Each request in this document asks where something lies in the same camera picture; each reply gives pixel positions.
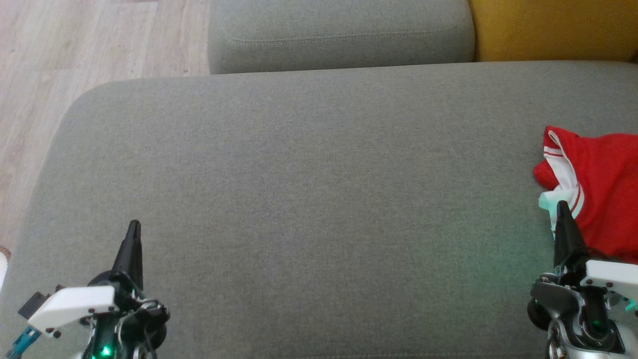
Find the gray sofa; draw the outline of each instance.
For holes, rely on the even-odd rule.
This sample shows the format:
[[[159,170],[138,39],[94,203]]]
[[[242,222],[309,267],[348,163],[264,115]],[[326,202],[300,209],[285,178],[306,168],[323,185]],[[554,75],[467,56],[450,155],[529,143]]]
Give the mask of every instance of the gray sofa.
[[[325,2],[351,8],[325,13],[317,2],[298,2],[275,15],[259,1],[221,1],[212,28],[225,26],[235,39],[289,38],[286,31],[305,29],[300,14],[310,11],[330,21],[312,29],[339,36],[375,31],[357,17],[359,7],[407,19],[411,9],[426,9],[420,1]],[[263,16],[241,23],[242,4]],[[454,33],[422,42],[349,38],[352,52],[328,42],[248,47],[213,33],[211,69],[469,61],[471,18],[455,4]],[[445,22],[449,11],[429,18]],[[290,29],[280,29],[288,21]],[[413,21],[379,31],[428,25]],[[346,24],[370,28],[339,27]],[[315,36],[323,35],[302,33]],[[416,43],[431,54],[412,56]],[[362,53],[367,46],[378,57]],[[438,47],[447,55],[437,57]],[[546,334],[529,322],[526,304],[553,258],[531,174],[543,129],[635,133],[637,113],[638,66],[606,62],[101,86],[77,100],[50,149],[1,293],[0,346],[24,329],[16,310],[34,291],[81,286],[109,268],[137,218],[146,292],[172,310],[160,358],[541,357]],[[25,359],[66,358],[85,344],[84,329],[69,326]]]

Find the red garment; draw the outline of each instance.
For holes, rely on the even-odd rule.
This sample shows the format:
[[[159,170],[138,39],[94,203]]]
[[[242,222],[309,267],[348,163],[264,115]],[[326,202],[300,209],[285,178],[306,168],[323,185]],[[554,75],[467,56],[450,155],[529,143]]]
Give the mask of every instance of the red garment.
[[[534,177],[547,188],[538,205],[549,211],[569,203],[587,246],[638,264],[638,135],[579,137],[548,126],[545,160]]]

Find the mustard yellow fabric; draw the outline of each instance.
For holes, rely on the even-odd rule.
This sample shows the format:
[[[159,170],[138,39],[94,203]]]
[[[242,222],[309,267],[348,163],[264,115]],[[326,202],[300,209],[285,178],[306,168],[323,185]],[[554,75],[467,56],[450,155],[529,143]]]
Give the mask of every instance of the mustard yellow fabric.
[[[628,61],[638,0],[470,0],[477,61]]]

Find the blue cable connector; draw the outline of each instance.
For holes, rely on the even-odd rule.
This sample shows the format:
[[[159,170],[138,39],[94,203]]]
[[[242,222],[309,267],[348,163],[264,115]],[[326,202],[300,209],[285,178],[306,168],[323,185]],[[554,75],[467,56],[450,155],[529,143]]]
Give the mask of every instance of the blue cable connector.
[[[31,346],[31,344],[35,343],[36,340],[40,338],[40,335],[42,335],[41,331],[29,325],[18,339],[13,342],[13,348],[9,350],[6,357],[8,359],[22,358],[24,352]]]

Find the gray seat cushion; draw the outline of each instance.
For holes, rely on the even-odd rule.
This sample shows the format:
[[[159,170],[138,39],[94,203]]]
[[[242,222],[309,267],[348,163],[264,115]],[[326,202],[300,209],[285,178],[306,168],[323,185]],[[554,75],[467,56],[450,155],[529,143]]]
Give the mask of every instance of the gray seat cushion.
[[[212,73],[472,61],[467,0],[219,0]]]
[[[161,358],[539,358],[547,124],[638,132],[638,66],[466,63],[119,82],[69,110],[0,303],[110,268],[142,222]],[[86,343],[70,326],[29,358]]]

